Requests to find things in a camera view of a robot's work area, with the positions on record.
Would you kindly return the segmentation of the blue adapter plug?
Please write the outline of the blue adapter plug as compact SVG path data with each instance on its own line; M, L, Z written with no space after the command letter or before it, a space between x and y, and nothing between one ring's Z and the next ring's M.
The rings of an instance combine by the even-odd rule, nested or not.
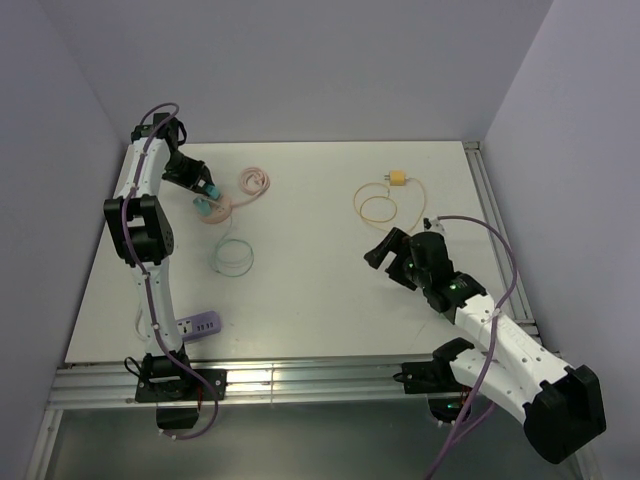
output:
M220 198L220 196L221 196L220 191L213 184L206 184L204 186L204 191L205 191L206 196L208 198L213 199L213 200L218 200Z

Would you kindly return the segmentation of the teal charger plug with cable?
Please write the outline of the teal charger plug with cable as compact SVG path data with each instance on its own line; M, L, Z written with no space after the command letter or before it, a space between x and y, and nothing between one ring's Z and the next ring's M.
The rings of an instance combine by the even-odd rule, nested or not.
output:
M193 205L198 215L207 217L212 213L211 204L204 198L198 197L193 200Z

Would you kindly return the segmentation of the round pink power strip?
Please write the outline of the round pink power strip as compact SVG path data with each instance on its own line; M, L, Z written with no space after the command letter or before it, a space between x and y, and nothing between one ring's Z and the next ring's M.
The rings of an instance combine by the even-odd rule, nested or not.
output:
M205 224L220 224L231 216L232 202L231 199L225 196L221 196L218 200L213 200L208 197L201 198L206 199L211 204L212 213L203 217L197 214L199 220Z

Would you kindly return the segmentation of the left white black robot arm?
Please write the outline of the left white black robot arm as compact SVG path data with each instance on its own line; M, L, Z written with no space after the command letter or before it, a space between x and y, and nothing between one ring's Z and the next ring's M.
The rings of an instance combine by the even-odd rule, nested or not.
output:
M186 128L179 107L162 103L131 132L133 160L124 186L103 204L116 253L131 268L145 323L145 353L177 356L184 350L169 288L173 230L161 206L159 190L166 181L196 195L218 199L209 168L180 151Z

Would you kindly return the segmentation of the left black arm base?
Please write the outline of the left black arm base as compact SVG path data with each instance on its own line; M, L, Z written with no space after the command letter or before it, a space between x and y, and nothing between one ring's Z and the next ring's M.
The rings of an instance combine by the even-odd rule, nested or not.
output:
M227 371L192 367L184 348L170 354L196 376L166 356L146 354L141 363L126 357L123 365L137 380L134 402L156 404L157 426L181 432L196 425L205 401L214 402L214 415L217 415L217 403L225 397Z

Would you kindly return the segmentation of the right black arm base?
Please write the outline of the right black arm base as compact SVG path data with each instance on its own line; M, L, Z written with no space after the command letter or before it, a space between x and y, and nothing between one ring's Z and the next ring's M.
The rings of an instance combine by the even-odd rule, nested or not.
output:
M431 415L443 423L456 420L471 392L440 360L402 363L393 380L403 385L407 395L425 395Z

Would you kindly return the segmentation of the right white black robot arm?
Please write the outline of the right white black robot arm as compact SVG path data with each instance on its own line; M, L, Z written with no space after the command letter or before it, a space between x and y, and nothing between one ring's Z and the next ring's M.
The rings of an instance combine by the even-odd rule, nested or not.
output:
M427 304L465 332L432 353L405 362L396 382L407 394L482 394L515 418L534 450L559 464L606 430L599 379L546 350L505 314L472 276L455 269L445 237L428 223L410 235L398 228L364 256L374 269L395 257L388 277L419 290Z

